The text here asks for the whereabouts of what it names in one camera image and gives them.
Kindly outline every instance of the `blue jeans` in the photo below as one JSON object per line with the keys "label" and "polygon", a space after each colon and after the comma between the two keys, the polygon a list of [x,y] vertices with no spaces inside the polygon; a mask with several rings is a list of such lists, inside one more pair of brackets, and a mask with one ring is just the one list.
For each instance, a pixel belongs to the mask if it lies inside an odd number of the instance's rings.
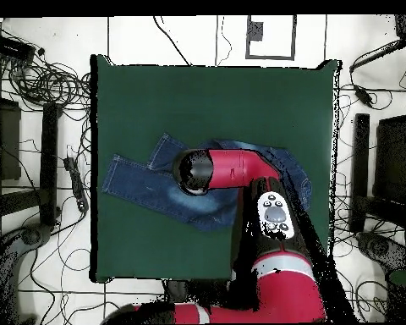
{"label": "blue jeans", "polygon": [[[235,140],[209,140],[196,148],[249,149],[258,151],[283,177],[289,173],[305,210],[310,206],[311,182],[293,155],[283,149],[255,146]],[[188,196],[173,179],[172,164],[178,153],[189,149],[164,134],[144,165],[114,155],[102,192],[208,231],[233,225],[238,189],[214,189],[205,196]]]}

